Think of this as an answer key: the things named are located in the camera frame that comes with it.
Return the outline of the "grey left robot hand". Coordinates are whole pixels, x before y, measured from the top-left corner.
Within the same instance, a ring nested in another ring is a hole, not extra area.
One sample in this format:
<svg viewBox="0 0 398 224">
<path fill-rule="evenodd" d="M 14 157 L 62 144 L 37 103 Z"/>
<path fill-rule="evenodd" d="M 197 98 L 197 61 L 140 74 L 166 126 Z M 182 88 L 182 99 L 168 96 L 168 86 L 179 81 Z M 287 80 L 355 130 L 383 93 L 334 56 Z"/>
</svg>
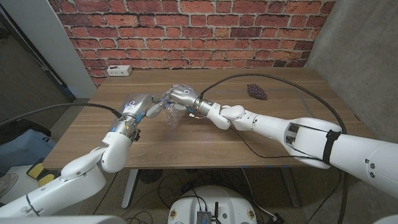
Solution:
<svg viewBox="0 0 398 224">
<path fill-rule="evenodd" d="M 127 100 L 122 106 L 122 118 L 115 119 L 110 132 L 123 134 L 138 141 L 140 130 L 137 125 L 143 118 L 154 118 L 165 109 L 167 101 L 161 100 L 151 94 L 141 94 Z"/>
</svg>

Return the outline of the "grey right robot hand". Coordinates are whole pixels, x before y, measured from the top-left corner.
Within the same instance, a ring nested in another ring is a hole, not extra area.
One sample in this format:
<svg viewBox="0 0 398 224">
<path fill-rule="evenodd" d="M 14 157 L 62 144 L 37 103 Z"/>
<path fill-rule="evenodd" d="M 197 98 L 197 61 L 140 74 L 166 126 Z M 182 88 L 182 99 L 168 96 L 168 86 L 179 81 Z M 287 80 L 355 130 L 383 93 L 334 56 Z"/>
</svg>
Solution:
<svg viewBox="0 0 398 224">
<path fill-rule="evenodd" d="M 199 93 L 186 84 L 172 85 L 162 95 L 162 98 L 178 103 L 185 108 L 192 109 L 194 112 L 200 113 L 209 119 L 224 119 L 220 115 L 219 104 L 203 99 Z"/>
</svg>

